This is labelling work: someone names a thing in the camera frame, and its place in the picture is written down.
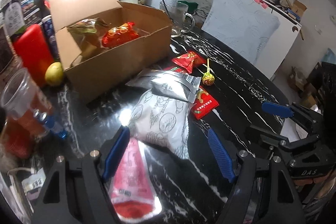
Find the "yellow lollipop wrapper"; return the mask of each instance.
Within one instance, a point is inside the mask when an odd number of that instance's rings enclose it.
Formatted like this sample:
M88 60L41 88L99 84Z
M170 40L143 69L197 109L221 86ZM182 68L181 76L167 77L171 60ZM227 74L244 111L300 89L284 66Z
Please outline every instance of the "yellow lollipop wrapper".
M213 85L214 82L215 82L215 77L210 73L209 59L208 59L207 72L205 72L202 77L202 83L204 85Z

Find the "plastic cup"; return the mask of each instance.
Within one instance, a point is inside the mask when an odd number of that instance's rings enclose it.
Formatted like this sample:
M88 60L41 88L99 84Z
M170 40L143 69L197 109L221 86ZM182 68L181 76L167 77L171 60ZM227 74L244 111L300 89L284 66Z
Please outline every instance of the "plastic cup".
M27 68L22 68L7 83L0 98L7 115L16 120L33 136L44 135L45 128L33 117L33 111L51 114L53 107L32 80Z

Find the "white cabinet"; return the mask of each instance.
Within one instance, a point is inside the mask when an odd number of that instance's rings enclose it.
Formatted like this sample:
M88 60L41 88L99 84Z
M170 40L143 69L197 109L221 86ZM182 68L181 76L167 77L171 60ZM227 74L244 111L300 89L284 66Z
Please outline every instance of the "white cabinet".
M265 11L277 16L280 26L269 38L265 48L257 59L255 67L268 79L271 79L292 47L301 29L301 25L294 20L288 19L287 15L284 15L272 6L266 8Z

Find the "lemon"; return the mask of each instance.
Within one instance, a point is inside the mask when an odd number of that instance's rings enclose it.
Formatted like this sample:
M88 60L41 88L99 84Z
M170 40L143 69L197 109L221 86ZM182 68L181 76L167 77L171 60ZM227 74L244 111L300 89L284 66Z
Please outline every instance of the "lemon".
M51 86L58 86L62 83L64 72L60 62L52 63L45 72L44 79Z

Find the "marble tabletop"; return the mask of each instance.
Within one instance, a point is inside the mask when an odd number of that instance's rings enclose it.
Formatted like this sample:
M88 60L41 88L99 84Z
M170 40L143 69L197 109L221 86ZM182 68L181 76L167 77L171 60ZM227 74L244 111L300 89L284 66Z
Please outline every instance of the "marble tabletop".
M173 38L171 54L154 68L173 66L171 59L194 50L210 59L215 84L206 90L219 106L196 120L189 115L189 159L180 160L167 149L145 146L150 179L162 204L162 212L151 223L215 223L227 201L232 184L224 179L207 142L211 127L256 157L268 157L269 151L250 143L244 130L251 123L280 134L283 120L264 113L263 101L287 104L287 98L259 70L209 34L194 28ZM202 76L205 66L194 68ZM69 132L66 142L47 138L40 145L46 173L58 155L71 159L99 149L111 139L143 93L142 89L119 85L84 105L70 83L44 90Z

